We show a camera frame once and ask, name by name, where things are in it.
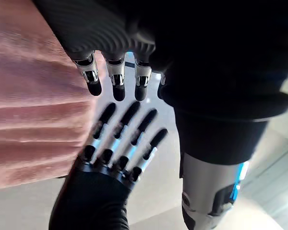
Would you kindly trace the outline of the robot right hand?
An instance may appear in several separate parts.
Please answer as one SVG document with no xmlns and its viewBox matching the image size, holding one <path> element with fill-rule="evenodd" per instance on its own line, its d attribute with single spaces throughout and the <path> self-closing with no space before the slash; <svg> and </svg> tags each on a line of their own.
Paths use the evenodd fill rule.
<svg viewBox="0 0 288 230">
<path fill-rule="evenodd" d="M 127 200 L 153 159 L 159 143 L 168 131 L 163 128 L 147 143 L 143 154 L 127 170 L 146 129 L 157 116 L 151 109 L 132 133 L 122 154 L 113 159 L 123 133 L 140 108 L 133 102 L 109 136 L 103 132 L 116 111 L 110 103 L 93 126 L 90 135 L 76 157 L 53 206 L 48 227 L 51 230 L 127 230 Z"/>
</svg>

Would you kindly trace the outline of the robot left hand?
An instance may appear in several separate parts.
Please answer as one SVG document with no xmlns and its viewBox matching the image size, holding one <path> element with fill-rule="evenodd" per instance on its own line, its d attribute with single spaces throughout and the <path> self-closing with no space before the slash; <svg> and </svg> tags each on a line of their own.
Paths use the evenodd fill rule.
<svg viewBox="0 0 288 230">
<path fill-rule="evenodd" d="M 67 55 L 132 51 L 175 112 L 182 214 L 214 228 L 269 120 L 288 110 L 288 0 L 36 0 Z"/>
</svg>

